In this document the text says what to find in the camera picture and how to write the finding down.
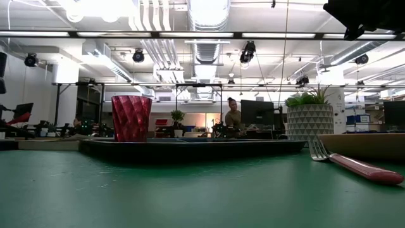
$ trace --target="white geometric planter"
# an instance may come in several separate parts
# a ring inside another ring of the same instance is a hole
[[[313,140],[318,134],[333,134],[333,107],[328,104],[304,104],[289,107],[288,138]]]

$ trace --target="spotlight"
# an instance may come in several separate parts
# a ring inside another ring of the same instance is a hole
[[[24,64],[27,67],[37,67],[39,64],[39,60],[37,59],[37,54],[29,53],[28,56],[25,58]]]
[[[309,78],[307,76],[303,76],[300,79],[297,79],[296,85],[305,85],[309,84]]]
[[[144,50],[136,49],[135,54],[132,56],[132,59],[136,63],[142,63],[145,60],[145,56],[143,53]]]
[[[366,64],[366,63],[368,63],[368,55],[367,55],[367,54],[364,54],[364,55],[360,56],[359,58],[356,58],[356,59],[354,60],[354,62],[355,62],[357,65]]]
[[[240,56],[240,63],[249,63],[256,52],[256,46],[254,45],[253,41],[248,41],[241,56]]]

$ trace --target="green table surface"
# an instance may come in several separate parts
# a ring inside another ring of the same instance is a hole
[[[306,150],[170,167],[1,151],[0,179],[2,228],[405,227],[404,184],[373,184]]]

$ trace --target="fluorescent light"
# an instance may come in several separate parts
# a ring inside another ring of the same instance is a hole
[[[106,86],[131,86],[131,83],[105,83]]]
[[[312,39],[315,34],[295,34],[295,33],[242,33],[245,38],[304,38]]]
[[[358,39],[393,39],[396,35],[392,34],[363,34]],[[344,34],[325,34],[324,39],[343,39]]]
[[[184,41],[185,44],[230,44],[230,41]]]
[[[37,36],[37,37],[69,37],[68,32],[27,32],[27,31],[0,31],[2,37]]]
[[[80,37],[150,37],[150,32],[78,32]]]
[[[397,37],[392,34],[363,34],[358,39],[393,39]]]
[[[323,35],[324,39],[343,39],[344,34],[325,34]]]
[[[139,84],[140,86],[176,86],[176,84],[167,84],[167,83],[135,83],[135,84]]]
[[[161,32],[160,37],[233,37],[231,32]]]

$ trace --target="white wall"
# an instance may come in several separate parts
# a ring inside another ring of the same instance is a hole
[[[19,104],[34,103],[28,124],[37,124],[39,120],[53,122],[51,102],[56,97],[56,88],[51,85],[52,77],[51,72],[46,75],[44,69],[26,67],[23,60],[8,55],[4,76],[7,93],[0,95],[0,103],[10,109]],[[3,119],[10,121],[12,118],[12,112],[3,112]]]

